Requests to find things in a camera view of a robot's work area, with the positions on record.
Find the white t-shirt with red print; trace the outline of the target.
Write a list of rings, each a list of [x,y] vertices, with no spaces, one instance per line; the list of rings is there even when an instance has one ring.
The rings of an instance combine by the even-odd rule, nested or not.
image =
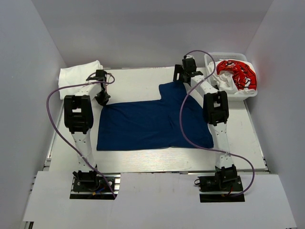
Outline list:
[[[207,67],[209,83],[230,95],[253,95],[257,92],[257,77],[250,62],[226,59],[210,62]]]

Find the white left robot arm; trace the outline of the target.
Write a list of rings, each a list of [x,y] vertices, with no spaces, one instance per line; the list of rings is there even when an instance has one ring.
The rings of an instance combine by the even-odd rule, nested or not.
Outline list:
[[[96,70],[86,79],[87,85],[81,86],[75,94],[64,97],[64,124],[78,150],[78,162],[83,172],[97,168],[90,134],[94,122],[92,100],[101,106],[108,103],[110,95],[106,90],[107,76],[105,70]]]

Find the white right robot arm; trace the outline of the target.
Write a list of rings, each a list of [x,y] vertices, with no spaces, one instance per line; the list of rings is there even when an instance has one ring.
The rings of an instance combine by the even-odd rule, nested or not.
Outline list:
[[[180,130],[188,143],[196,148],[204,149],[204,147],[192,142],[186,136],[182,122],[184,105],[191,92],[196,90],[203,98],[203,119],[208,124],[215,147],[206,148],[206,150],[218,153],[215,161],[215,169],[217,171],[236,170],[227,137],[227,121],[229,117],[227,93],[213,88],[207,81],[210,76],[212,75],[209,74],[207,77],[203,77],[203,73],[197,70],[194,57],[189,54],[183,57],[181,65],[175,65],[174,77],[178,77],[179,80],[191,86],[190,91],[186,94],[180,107]]]

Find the blue Mickey t-shirt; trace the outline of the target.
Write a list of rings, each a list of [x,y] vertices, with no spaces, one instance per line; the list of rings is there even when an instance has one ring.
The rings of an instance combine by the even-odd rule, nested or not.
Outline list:
[[[98,151],[148,150],[168,147],[193,148],[183,137],[179,111],[187,92],[182,82],[159,85],[161,98],[153,101],[106,105],[100,115]],[[213,138],[203,119],[203,109],[189,96],[183,109],[186,136],[204,148]]]

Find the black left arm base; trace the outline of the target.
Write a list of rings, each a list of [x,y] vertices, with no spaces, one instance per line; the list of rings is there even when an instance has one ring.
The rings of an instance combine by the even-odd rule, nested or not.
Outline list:
[[[106,176],[105,180],[95,171],[74,171],[70,199],[114,200],[120,187],[120,175]]]

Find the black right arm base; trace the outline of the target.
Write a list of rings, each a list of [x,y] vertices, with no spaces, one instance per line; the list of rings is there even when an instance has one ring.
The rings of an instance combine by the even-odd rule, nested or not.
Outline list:
[[[224,183],[221,187],[214,176],[201,176],[194,181],[194,185],[199,188],[201,203],[245,202],[244,194],[235,196],[243,191],[240,176],[237,176],[235,181]]]

